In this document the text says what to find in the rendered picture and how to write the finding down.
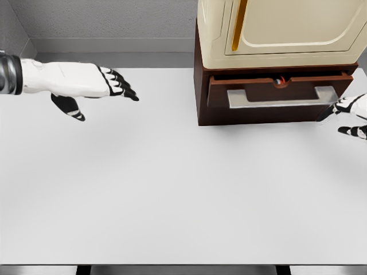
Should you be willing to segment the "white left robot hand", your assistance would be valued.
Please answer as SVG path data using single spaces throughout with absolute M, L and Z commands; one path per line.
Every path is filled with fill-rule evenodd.
M 63 113 L 78 121 L 85 121 L 85 116 L 76 102 L 77 97 L 122 96 L 139 101 L 131 85 L 114 69 L 79 62 L 52 62 L 48 66 L 54 71 L 51 100 Z

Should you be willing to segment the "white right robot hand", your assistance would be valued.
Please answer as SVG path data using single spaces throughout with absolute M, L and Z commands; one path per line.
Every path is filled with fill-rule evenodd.
M 343 97 L 332 103 L 317 118 L 320 122 L 327 119 L 330 115 L 349 113 L 367 121 L 367 93 L 358 96 Z M 355 138 L 367 140 L 367 124 L 362 126 L 338 128 L 338 132 Z

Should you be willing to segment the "brown drawer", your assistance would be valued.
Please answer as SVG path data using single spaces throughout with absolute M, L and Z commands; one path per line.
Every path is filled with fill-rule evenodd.
M 273 79 L 283 76 L 286 83 L 274 86 Z M 276 100 L 312 100 L 315 87 L 332 86 L 337 95 L 346 91 L 353 77 L 343 71 L 330 73 L 275 73 L 264 75 L 212 76 L 209 80 L 208 107 L 229 108 L 227 90 L 245 89 L 250 102 Z

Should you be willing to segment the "cream cabinet door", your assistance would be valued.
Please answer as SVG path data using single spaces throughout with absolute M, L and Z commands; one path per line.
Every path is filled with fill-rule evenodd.
M 225 53 L 347 52 L 367 23 L 367 0 L 248 0 L 239 46 L 232 50 L 238 4 Z

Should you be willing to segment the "dark brown wooden cabinet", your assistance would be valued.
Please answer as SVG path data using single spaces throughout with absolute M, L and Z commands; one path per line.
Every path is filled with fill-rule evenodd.
M 200 35 L 195 36 L 194 46 L 194 88 L 198 124 L 233 125 L 233 124 L 261 124 L 261 123 L 289 123 L 302 121 L 316 121 L 316 118 L 328 106 L 312 105 L 298 107 L 271 107 L 271 108 L 210 108 L 208 107 L 209 80 L 212 76 L 234 75 L 264 75 L 275 73 L 330 73 L 343 71 L 352 76 L 358 64 L 334 64 L 311 66 L 276 66 L 261 67 L 243 65 L 238 68 L 210 69 L 204 64 L 204 51 L 201 48 Z

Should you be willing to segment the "cream cabinet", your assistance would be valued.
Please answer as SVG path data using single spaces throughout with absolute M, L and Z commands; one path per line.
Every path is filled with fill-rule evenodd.
M 229 56 L 225 53 L 233 4 L 239 0 L 198 0 L 197 26 L 204 64 L 210 69 L 239 66 L 311 66 L 352 64 L 367 48 L 367 23 L 347 52 L 249 54 Z

